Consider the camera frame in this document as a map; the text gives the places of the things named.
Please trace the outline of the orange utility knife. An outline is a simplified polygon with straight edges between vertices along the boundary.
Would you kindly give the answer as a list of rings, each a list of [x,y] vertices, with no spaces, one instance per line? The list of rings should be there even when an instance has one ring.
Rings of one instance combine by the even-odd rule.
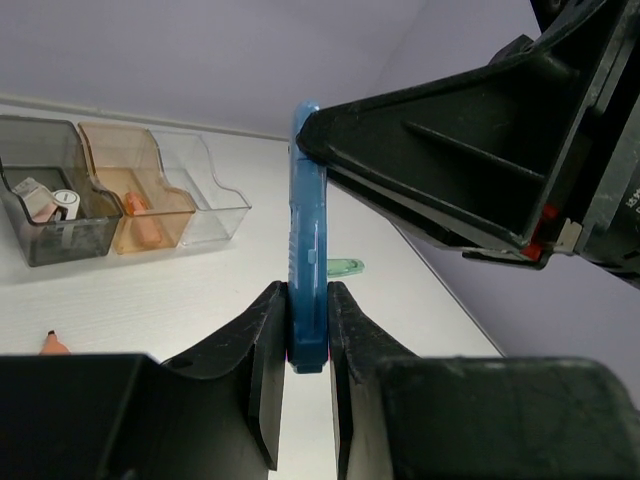
[[[136,243],[147,249],[158,247],[162,242],[162,233],[156,219],[146,215],[148,205],[142,195],[129,191],[125,194],[125,207],[132,216],[132,232]]]

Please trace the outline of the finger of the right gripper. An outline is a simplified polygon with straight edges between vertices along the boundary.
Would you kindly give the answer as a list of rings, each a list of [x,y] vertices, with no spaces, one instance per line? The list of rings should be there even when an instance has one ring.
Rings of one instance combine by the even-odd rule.
[[[550,252],[539,246],[493,245],[478,229],[430,207],[411,208],[394,192],[372,188],[357,176],[330,169],[328,177],[339,189],[411,235],[436,248],[458,251],[465,259],[531,270],[542,269],[550,259]]]

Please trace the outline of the blue utility knife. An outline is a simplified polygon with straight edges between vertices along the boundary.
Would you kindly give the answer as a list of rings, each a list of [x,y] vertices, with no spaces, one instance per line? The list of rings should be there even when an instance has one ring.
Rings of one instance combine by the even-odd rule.
[[[313,101],[296,107],[289,142],[291,320],[287,358],[298,374],[320,373],[329,356],[326,169],[309,159],[296,143],[305,121],[318,110]]]

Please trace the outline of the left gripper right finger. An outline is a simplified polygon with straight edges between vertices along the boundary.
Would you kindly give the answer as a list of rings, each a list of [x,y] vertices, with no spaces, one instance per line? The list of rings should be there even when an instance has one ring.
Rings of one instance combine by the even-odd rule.
[[[328,288],[341,479],[635,479],[639,415],[581,358],[422,358]]]

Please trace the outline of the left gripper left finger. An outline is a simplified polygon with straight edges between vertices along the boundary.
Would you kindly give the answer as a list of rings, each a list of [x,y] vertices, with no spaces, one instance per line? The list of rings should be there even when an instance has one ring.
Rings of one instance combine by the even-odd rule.
[[[265,479],[278,463],[287,286],[165,362],[5,356],[5,479]]]

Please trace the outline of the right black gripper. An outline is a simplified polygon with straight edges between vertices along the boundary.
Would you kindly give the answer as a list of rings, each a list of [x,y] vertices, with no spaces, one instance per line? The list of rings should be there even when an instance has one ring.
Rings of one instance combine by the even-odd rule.
[[[639,4],[535,1],[541,30],[488,65],[319,110],[297,136],[330,169],[639,284]]]

